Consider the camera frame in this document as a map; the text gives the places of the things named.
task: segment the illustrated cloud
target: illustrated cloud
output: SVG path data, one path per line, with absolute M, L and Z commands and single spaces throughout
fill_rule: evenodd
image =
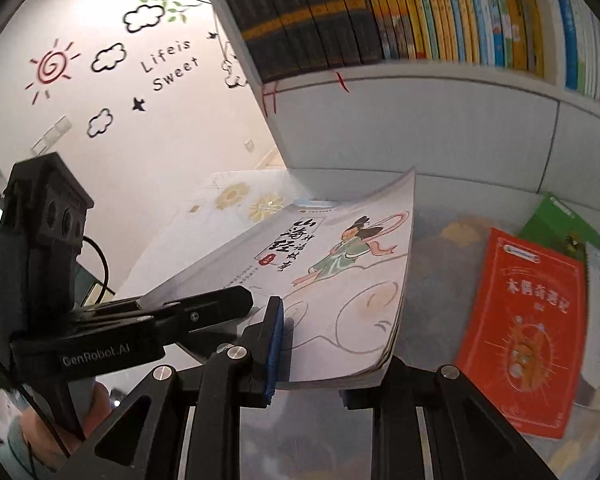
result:
M 130 10 L 122 16 L 122 21 L 126 25 L 126 31 L 133 34 L 145 27 L 155 27 L 163 16 L 162 6 L 141 5 L 136 10 Z
M 118 63 L 125 59 L 125 46 L 122 43 L 115 43 L 96 54 L 96 59 L 91 63 L 91 70 L 94 72 L 113 70 Z
M 87 129 L 87 135 L 92 139 L 93 137 L 103 134 L 107 131 L 107 128 L 113 122 L 113 115 L 108 108 L 103 108 L 100 113 L 95 117 L 92 117 L 89 121 L 89 127 Z

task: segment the green book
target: green book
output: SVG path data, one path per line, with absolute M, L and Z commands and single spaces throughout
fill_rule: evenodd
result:
M 552 194 L 544 197 L 518 237 L 582 261 L 586 242 L 600 250 L 600 234 Z

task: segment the blue book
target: blue book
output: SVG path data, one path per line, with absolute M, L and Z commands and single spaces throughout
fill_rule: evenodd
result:
M 451 7 L 454 11 L 454 21 L 456 22 L 456 38 L 458 38 L 458 61 L 465 62 L 464 55 L 464 35 L 462 34 L 462 19 L 460 18 L 460 7 L 458 0 L 451 0 Z
M 504 37 L 502 35 L 502 20 L 498 0 L 488 0 L 491 12 L 491 25 L 493 25 L 493 44 L 495 48 L 496 66 L 504 67 Z
M 564 44 L 567 57 L 567 74 L 565 85 L 571 90 L 578 89 L 578 43 L 576 27 L 573 23 L 573 11 L 569 0 L 558 0 L 560 14 L 564 25 Z
M 474 1 L 475 21 L 478 24 L 478 46 L 480 47 L 480 64 L 489 63 L 487 59 L 487 37 L 484 30 L 484 16 L 482 15 L 482 3 L 480 0 Z

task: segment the sun decal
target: sun decal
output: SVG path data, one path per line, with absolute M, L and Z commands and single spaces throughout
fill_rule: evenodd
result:
M 29 83 L 25 90 L 32 88 L 36 83 L 41 85 L 50 85 L 51 83 L 57 81 L 60 78 L 71 79 L 71 76 L 66 74 L 66 70 L 69 67 L 69 62 L 72 59 L 80 56 L 80 53 L 70 55 L 69 50 L 73 46 L 74 42 L 69 43 L 64 50 L 58 50 L 58 43 L 60 40 L 56 40 L 54 42 L 53 49 L 49 50 L 40 60 L 31 58 L 29 62 L 36 66 L 36 80 Z M 41 89 L 34 88 L 35 95 L 33 96 L 33 101 L 31 101 L 31 105 L 36 104 L 38 100 L 38 96 L 40 95 Z M 49 90 L 44 90 L 45 97 L 49 99 L 51 95 L 49 94 Z

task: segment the table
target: table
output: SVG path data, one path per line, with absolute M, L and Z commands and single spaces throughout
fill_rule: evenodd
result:
M 344 170 L 212 174 L 145 250 L 117 297 L 148 292 L 293 200 L 350 200 L 396 176 Z M 540 201 L 541 196 L 525 191 L 417 176 L 397 356 L 408 365 L 429 370 L 453 362 L 471 313 L 490 227 L 515 233 Z M 599 212 L 570 206 L 600 232 Z M 218 210 L 225 213 L 220 221 Z M 212 225 L 205 223 L 210 212 L 215 218 Z M 177 346 L 167 347 L 159 363 L 176 369 L 199 364 Z M 157 365 L 100 380 L 128 392 Z M 336 391 L 278 391 L 266 410 L 242 410 L 242 478 L 366 480 L 371 427 L 371 412 L 347 411 Z M 531 436 L 527 440 L 561 479 L 595 478 L 600 472 L 598 412 L 574 406 L 562 440 Z

